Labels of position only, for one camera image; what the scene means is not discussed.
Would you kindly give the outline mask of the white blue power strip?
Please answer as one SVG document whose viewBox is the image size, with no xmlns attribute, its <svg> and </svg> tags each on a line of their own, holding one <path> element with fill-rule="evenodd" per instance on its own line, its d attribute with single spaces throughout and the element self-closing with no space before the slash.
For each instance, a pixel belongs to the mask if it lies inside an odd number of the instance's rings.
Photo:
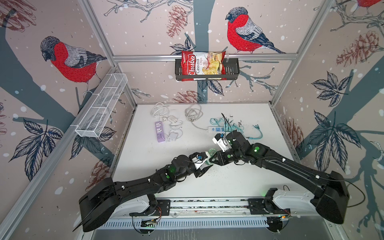
<svg viewBox="0 0 384 240">
<path fill-rule="evenodd" d="M 230 127 L 208 126 L 209 133 L 230 133 L 231 131 Z"/>
</svg>

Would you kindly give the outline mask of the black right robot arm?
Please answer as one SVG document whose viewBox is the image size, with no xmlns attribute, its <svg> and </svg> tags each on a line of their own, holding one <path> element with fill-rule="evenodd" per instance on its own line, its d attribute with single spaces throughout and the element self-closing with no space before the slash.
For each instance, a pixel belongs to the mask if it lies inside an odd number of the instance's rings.
<svg viewBox="0 0 384 240">
<path fill-rule="evenodd" d="M 310 191 L 311 204 L 324 219 L 343 224 L 350 194 L 344 177 L 332 171 L 327 174 L 290 160 L 261 143 L 250 144 L 242 133 L 232 131 L 228 135 L 216 134 L 213 138 L 221 150 L 210 162 L 219 166 L 243 161 L 280 174 Z"/>
</svg>

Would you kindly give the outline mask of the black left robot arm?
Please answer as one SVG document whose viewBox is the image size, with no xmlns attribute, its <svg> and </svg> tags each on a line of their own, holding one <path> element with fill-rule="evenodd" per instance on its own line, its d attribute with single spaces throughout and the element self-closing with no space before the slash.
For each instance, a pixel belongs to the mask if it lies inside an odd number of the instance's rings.
<svg viewBox="0 0 384 240">
<path fill-rule="evenodd" d="M 119 205 L 137 197 L 165 192 L 190 175 L 199 178 L 209 169 L 203 165 L 213 155 L 210 152 L 179 155 L 169 165 L 137 180 L 114 182 L 111 177 L 101 180 L 79 199 L 81 222 L 78 227 L 91 232 L 106 223 Z"/>
</svg>

